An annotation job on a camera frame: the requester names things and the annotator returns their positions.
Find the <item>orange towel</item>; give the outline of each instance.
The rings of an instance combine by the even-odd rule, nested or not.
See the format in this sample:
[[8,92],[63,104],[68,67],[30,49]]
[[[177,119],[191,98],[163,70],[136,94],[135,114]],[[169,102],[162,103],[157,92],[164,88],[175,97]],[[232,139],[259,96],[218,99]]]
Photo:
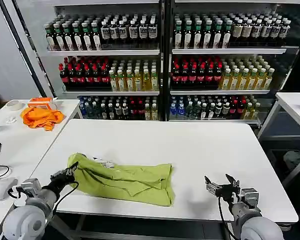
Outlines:
[[23,123],[29,128],[44,127],[46,131],[52,131],[55,124],[59,124],[64,119],[62,112],[58,110],[49,110],[39,107],[27,107],[20,115]]

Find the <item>white wall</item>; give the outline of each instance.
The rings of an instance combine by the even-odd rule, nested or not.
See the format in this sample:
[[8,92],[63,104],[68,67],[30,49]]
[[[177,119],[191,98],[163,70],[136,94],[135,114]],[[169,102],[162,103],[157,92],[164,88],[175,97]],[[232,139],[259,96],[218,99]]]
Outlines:
[[39,94],[0,9],[0,97],[9,101]]

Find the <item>display refrigerator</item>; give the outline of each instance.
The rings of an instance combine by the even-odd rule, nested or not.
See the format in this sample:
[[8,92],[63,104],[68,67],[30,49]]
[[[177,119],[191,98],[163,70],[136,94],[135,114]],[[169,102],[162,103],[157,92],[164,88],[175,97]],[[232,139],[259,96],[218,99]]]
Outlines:
[[54,97],[79,98],[92,119],[259,128],[300,55],[300,0],[0,0],[0,7],[39,81]]

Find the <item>white tabletop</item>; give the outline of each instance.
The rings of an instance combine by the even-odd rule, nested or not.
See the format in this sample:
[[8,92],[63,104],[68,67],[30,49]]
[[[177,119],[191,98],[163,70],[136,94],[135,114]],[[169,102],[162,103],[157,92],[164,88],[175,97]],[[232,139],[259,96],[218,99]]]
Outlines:
[[[243,188],[260,193],[263,216],[277,223],[295,223],[298,216],[251,128],[242,123],[189,123],[72,119],[31,177],[41,185],[67,167],[73,153],[101,157],[119,165],[172,164],[175,193],[171,207],[88,196],[76,190],[58,211],[88,215],[155,219],[220,221],[218,200],[206,190],[204,175],[227,184],[225,174]],[[61,193],[66,194],[67,186]],[[224,218],[233,220],[227,203]]]
[[300,92],[278,92],[279,104],[300,125]]
[[[33,129],[23,123],[20,113],[27,106],[26,103],[29,100],[20,101],[25,104],[18,111],[9,111],[6,106],[0,110],[0,143],[2,143],[0,164],[11,167],[10,177],[16,177],[19,184],[30,177],[79,104],[79,100],[60,101],[58,110],[65,115],[65,119],[54,125],[52,131],[45,131],[42,127]],[[17,121],[6,124],[9,116],[16,116]],[[11,197],[0,201],[0,223],[13,202]]]

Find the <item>green cloth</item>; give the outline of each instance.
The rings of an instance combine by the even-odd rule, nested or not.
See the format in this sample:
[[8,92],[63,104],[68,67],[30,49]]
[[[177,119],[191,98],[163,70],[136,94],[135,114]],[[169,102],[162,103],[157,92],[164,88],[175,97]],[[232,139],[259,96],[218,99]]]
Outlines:
[[91,196],[169,207],[173,204],[171,164],[106,168],[81,153],[72,154],[68,167],[79,162],[74,177],[78,189]]

